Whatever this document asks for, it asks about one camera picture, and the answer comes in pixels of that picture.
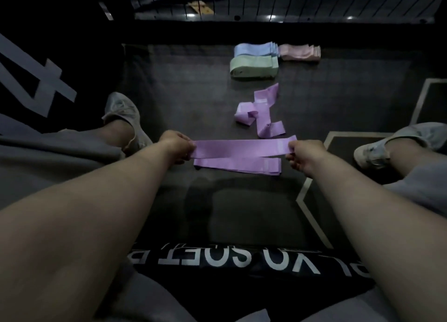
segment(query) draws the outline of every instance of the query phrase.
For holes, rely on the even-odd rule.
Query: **green resistance band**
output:
[[[239,55],[230,62],[232,77],[275,77],[278,74],[276,56]]]

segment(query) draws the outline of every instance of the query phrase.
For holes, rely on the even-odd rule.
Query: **forearm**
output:
[[[36,319],[42,310],[54,320],[90,318],[144,224],[169,162],[157,143],[2,210],[0,240],[8,244],[0,249],[0,302],[15,318],[17,298]],[[3,291],[17,282],[26,292]]]
[[[314,179],[355,250],[407,321],[447,314],[447,220],[367,178],[336,156]]]

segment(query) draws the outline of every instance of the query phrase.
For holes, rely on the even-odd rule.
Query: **hand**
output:
[[[158,142],[165,145],[175,164],[183,164],[185,161],[189,161],[191,153],[196,148],[192,139],[174,130],[166,130],[160,136]]]
[[[315,166],[330,155],[319,140],[291,141],[289,147],[294,151],[286,155],[290,166],[310,178],[313,177]]]

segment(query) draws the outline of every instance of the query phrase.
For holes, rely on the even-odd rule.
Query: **shoe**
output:
[[[152,144],[151,139],[141,129],[140,115],[136,105],[127,96],[117,92],[111,93],[105,104],[104,113],[102,117],[104,124],[120,117],[133,127],[135,136],[123,149],[126,153],[133,154]]]
[[[354,151],[354,160],[362,169],[381,169],[389,164],[390,155],[385,144],[395,138],[412,138],[422,147],[436,151],[447,141],[447,124],[426,122],[399,129],[393,135]]]

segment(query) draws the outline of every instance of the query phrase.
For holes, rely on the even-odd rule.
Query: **left hand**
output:
[[[192,139],[174,130],[166,130],[158,140],[163,143],[175,164],[189,161],[191,153],[196,148]]]

